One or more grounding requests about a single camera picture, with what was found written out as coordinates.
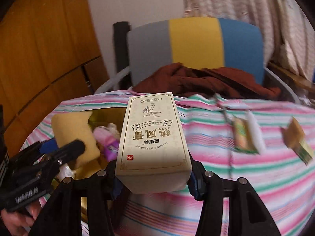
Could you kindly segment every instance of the brown cloth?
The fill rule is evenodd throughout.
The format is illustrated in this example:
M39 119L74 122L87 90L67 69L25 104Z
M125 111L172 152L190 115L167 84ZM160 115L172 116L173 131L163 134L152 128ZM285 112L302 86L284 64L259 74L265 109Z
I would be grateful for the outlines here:
M191 69L181 63L161 67L153 75L133 88L135 92L161 93L190 97L200 94L210 98L218 93L224 98L257 98L276 100L279 88L264 88L255 83L254 76L230 67L202 70Z

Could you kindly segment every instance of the pink bottle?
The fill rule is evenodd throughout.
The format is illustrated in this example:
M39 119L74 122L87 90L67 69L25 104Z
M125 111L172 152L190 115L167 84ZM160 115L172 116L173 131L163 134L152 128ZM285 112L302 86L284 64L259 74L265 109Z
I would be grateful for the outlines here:
M93 131L93 135L98 143L103 146L101 153L108 160L117 159L119 142L117 139L105 128L97 127Z

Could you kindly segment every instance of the chair backrest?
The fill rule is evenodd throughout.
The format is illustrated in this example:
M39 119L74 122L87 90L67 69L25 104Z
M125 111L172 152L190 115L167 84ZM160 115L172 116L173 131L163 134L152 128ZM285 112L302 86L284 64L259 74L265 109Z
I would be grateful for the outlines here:
M259 28L221 18L179 18L146 24L128 33L135 86L164 65L181 62L195 69L234 67L264 78Z

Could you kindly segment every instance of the beige product box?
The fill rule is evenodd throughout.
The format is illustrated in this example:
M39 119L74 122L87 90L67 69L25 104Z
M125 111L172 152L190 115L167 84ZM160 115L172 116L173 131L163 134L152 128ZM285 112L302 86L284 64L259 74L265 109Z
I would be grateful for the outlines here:
M130 97L116 177L133 193L181 190L192 171L173 94Z

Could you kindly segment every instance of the human hand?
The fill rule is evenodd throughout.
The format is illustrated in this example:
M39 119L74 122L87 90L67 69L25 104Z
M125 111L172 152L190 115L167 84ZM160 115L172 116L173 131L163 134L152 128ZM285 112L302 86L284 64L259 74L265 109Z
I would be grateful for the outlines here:
M39 215L41 205L39 200L29 204L26 207L29 214L32 216L22 215L18 212L8 213L5 209L1 210L1 218L4 225L13 236L27 236L28 232L24 227L31 227Z

